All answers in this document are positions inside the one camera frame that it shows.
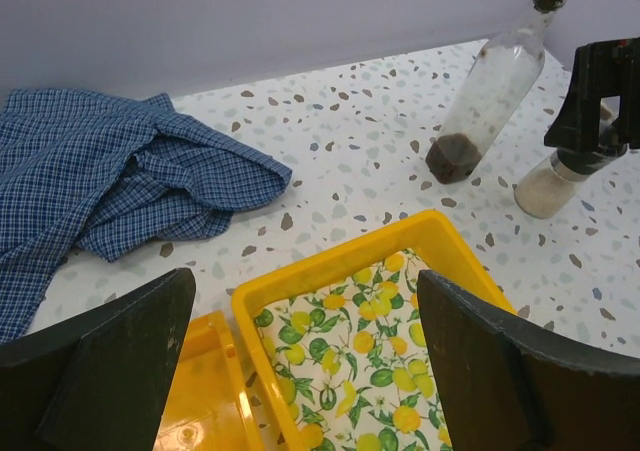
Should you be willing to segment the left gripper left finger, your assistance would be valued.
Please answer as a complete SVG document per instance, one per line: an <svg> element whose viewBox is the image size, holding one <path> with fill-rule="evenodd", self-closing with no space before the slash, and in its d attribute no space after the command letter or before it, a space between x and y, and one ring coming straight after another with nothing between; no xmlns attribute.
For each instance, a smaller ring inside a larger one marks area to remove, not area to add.
<svg viewBox="0 0 640 451"><path fill-rule="evenodd" d="M195 294L177 268L2 345L2 449L152 449Z"/></svg>

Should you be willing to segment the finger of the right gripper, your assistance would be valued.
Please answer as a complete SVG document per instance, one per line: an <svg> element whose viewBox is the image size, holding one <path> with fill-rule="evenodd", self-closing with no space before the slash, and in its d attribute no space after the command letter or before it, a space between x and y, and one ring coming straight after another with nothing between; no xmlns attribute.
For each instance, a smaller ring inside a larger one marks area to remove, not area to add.
<svg viewBox="0 0 640 451"><path fill-rule="evenodd" d="M639 147L639 42L594 42L576 49L564 103L544 136L559 149L596 149L601 101L617 97L617 139Z"/></svg>

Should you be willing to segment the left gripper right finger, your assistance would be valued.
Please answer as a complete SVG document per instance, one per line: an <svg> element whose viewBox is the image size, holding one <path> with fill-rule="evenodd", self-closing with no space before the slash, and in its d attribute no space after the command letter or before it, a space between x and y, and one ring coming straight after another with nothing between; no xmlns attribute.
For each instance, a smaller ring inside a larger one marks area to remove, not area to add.
<svg viewBox="0 0 640 451"><path fill-rule="evenodd" d="M548 331L433 270L417 294L454 449L638 449L637 358Z"/></svg>

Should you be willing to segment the grey cap salt grinder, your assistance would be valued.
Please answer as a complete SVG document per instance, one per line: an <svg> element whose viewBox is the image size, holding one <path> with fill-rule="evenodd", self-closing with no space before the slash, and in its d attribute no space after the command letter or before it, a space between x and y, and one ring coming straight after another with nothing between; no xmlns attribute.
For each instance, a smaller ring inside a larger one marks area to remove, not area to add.
<svg viewBox="0 0 640 451"><path fill-rule="evenodd" d="M624 156L628 145L614 141L614 122L611 109L600 102L598 149L576 153L554 147L516 186L520 209L538 219L555 216L591 176Z"/></svg>

